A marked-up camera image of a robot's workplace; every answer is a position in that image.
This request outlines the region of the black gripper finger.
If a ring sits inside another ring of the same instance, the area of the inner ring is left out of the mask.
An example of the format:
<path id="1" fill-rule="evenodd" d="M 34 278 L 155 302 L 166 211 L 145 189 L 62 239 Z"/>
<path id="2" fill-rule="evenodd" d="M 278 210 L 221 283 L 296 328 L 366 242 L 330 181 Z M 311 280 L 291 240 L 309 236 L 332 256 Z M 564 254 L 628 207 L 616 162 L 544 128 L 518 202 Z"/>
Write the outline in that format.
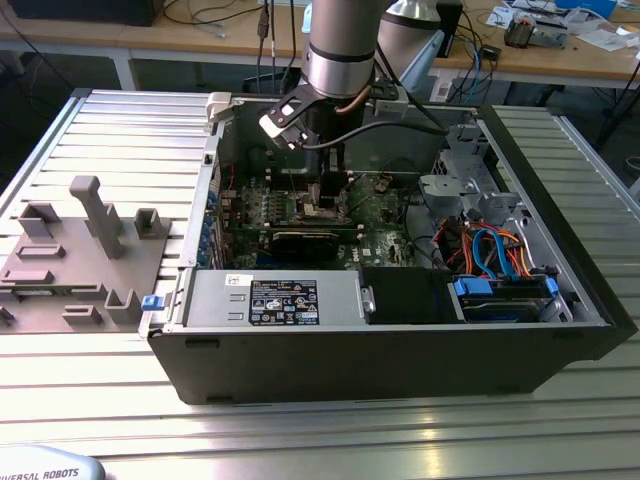
<path id="1" fill-rule="evenodd" d="M 335 198 L 348 183 L 344 157 L 344 144 L 324 149 L 319 154 L 320 208 L 332 208 L 335 205 Z"/>

